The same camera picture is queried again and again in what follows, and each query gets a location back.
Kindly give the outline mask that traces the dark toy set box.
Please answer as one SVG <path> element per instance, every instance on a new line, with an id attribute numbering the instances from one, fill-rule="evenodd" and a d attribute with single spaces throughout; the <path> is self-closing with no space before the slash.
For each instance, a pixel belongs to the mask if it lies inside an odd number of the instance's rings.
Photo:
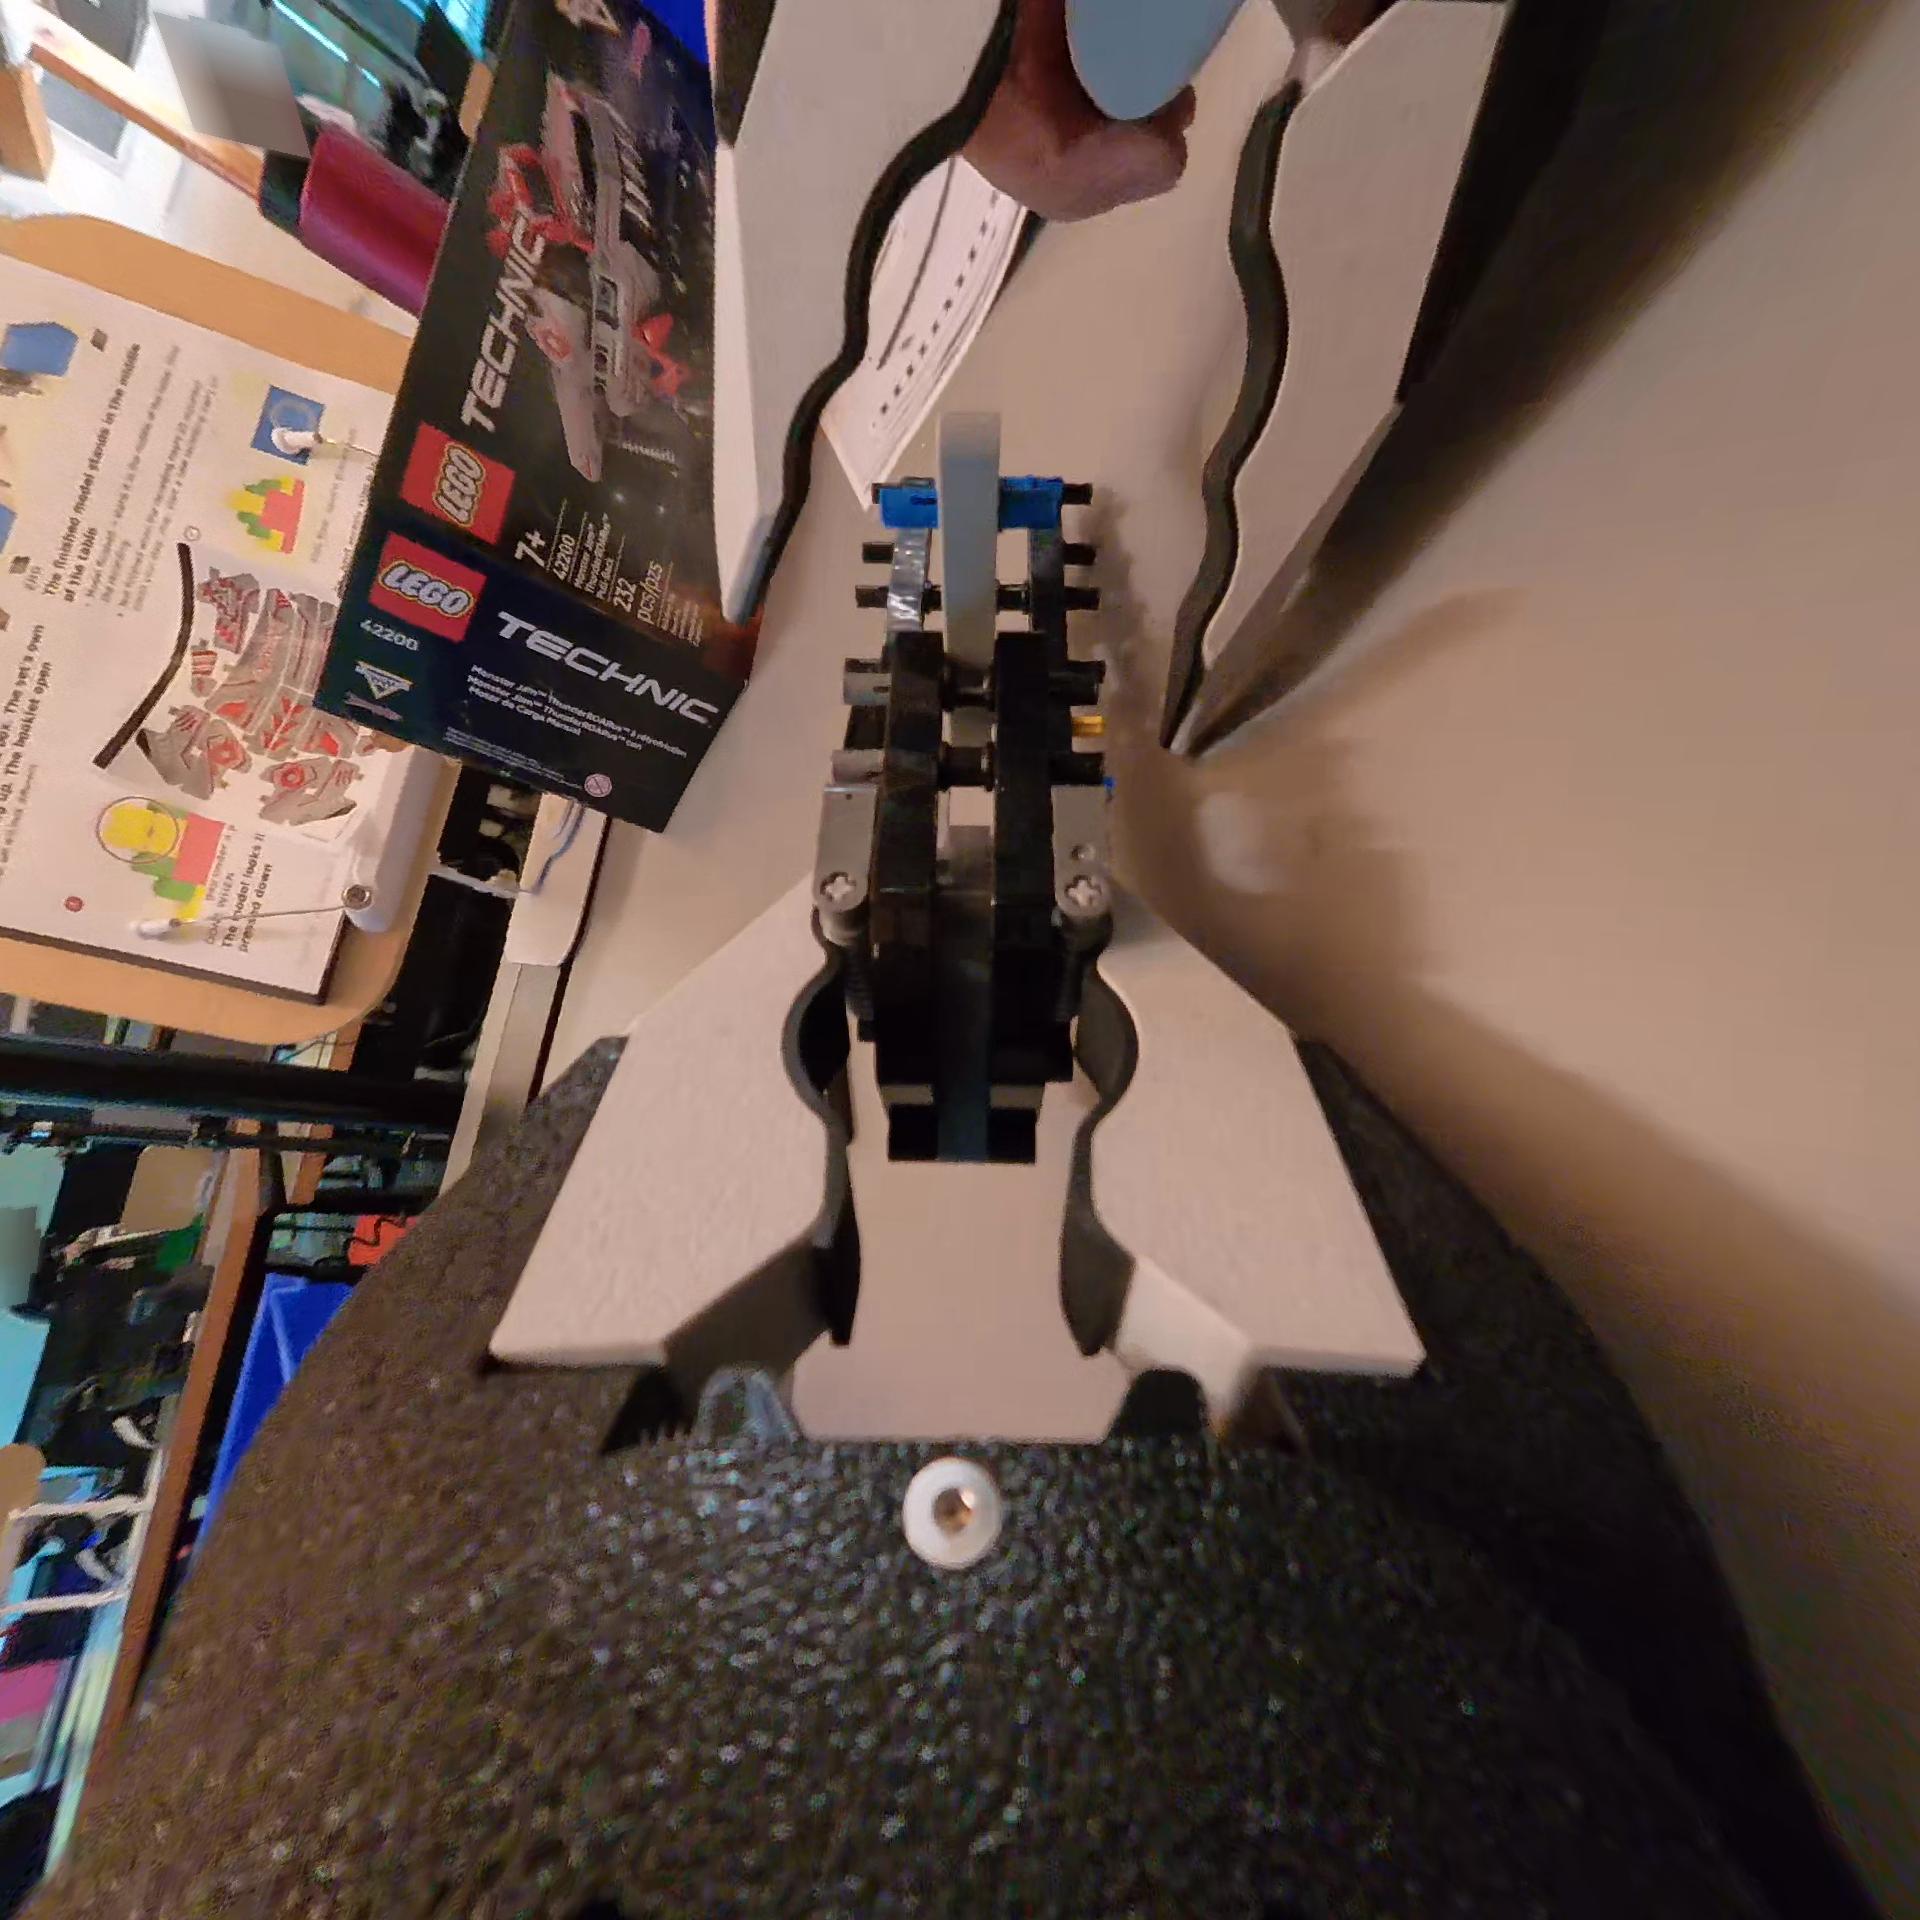
<path id="1" fill-rule="evenodd" d="M 682 14 L 512 7 L 319 692 L 644 830 L 759 633 L 715 567 L 714 149 Z"/>

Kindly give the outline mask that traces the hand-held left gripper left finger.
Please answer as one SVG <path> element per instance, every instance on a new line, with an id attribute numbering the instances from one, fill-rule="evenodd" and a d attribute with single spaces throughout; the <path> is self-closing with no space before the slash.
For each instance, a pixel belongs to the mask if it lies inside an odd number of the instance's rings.
<path id="1" fill-rule="evenodd" d="M 631 1024 L 495 1360 L 785 1374 L 851 1342 L 844 960 L 801 881 Z"/>

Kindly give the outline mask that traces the blue storage bin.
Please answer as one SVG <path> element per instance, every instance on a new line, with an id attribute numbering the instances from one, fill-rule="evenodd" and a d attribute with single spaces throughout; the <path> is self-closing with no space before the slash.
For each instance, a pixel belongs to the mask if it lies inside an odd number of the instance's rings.
<path id="1" fill-rule="evenodd" d="M 292 1271 L 265 1275 L 209 1488 L 200 1502 L 201 1531 L 216 1521 L 259 1429 L 352 1294 L 351 1279 L 312 1279 Z"/>

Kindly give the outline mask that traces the black toy brick model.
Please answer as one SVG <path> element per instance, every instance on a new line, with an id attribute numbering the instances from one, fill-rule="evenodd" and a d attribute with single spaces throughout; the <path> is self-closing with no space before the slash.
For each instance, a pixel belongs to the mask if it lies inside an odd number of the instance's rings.
<path id="1" fill-rule="evenodd" d="M 815 920 L 839 951 L 894 1160 L 1024 1166 L 1114 934 L 1106 665 L 1068 519 L 1092 489 L 1007 471 L 995 414 L 946 414 L 932 475 L 879 483 L 844 665 Z"/>

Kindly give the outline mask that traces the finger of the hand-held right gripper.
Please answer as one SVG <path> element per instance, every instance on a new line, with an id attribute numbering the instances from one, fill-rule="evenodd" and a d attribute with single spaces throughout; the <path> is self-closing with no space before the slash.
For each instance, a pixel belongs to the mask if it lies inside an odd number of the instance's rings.
<path id="1" fill-rule="evenodd" d="M 1401 414 L 1511 4 L 1273 4 L 1279 92 L 1239 150 L 1232 408 L 1202 469 L 1204 544 L 1175 615 L 1161 743 L 1199 745 L 1209 684 L 1310 572 Z"/>
<path id="2" fill-rule="evenodd" d="M 755 622 L 809 492 L 828 400 L 868 348 L 884 232 L 984 119 L 1012 3 L 712 4 L 712 526 Z"/>

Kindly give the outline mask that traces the open instruction booklet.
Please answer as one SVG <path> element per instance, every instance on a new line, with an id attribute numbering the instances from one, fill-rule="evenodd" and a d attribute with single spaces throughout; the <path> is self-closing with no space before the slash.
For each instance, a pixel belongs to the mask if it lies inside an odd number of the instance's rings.
<path id="1" fill-rule="evenodd" d="M 1015 268 L 1030 213 L 970 160 L 950 158 L 906 197 L 881 244 L 868 345 L 824 411 L 858 495 L 896 473 Z"/>

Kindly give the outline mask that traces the maroon tumbler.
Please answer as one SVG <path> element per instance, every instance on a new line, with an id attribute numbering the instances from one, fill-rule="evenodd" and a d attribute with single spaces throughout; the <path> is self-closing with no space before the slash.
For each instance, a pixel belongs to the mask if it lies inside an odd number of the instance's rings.
<path id="1" fill-rule="evenodd" d="M 331 120 L 306 153 L 265 153 L 256 208 L 312 255 L 402 313 L 425 311 L 451 204 Z"/>

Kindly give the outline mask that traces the instruction poster on clipboard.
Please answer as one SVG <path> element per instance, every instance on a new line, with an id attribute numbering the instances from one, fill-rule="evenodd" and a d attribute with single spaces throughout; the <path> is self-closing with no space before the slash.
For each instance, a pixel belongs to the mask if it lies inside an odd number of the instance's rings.
<path id="1" fill-rule="evenodd" d="M 252 352 L 393 392 L 406 340 L 372 320 L 222 260 L 86 215 L 3 222 L 3 251 L 106 294 L 200 324 Z M 100 951 L 3 937 L 3 990 L 86 1013 L 130 1016 L 232 1041 L 310 1044 L 354 1035 L 388 999 L 436 860 L 457 766 L 419 752 L 401 806 L 402 854 L 375 891 L 375 927 L 351 927 L 327 995 L 286 999 L 248 982 L 192 975 Z"/>

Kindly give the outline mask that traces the person's right hand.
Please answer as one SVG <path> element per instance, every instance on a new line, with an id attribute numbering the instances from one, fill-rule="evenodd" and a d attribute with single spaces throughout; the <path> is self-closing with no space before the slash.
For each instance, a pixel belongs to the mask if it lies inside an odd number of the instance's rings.
<path id="1" fill-rule="evenodd" d="M 996 88 L 960 158 L 1051 223 L 1155 200 L 1186 168 L 1196 92 L 1139 120 L 1112 119 L 1073 67 L 1065 3 L 1020 3 Z"/>

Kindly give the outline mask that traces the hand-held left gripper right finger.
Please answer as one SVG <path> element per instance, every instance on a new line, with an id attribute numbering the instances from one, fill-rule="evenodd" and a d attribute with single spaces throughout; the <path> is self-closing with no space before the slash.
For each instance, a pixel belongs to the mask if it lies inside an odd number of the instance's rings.
<path id="1" fill-rule="evenodd" d="M 1065 1323 L 1185 1375 L 1214 1432 L 1272 1425 L 1273 1374 L 1415 1375 L 1425 1340 L 1297 1040 L 1144 903 L 1119 903 L 1073 1035 Z"/>

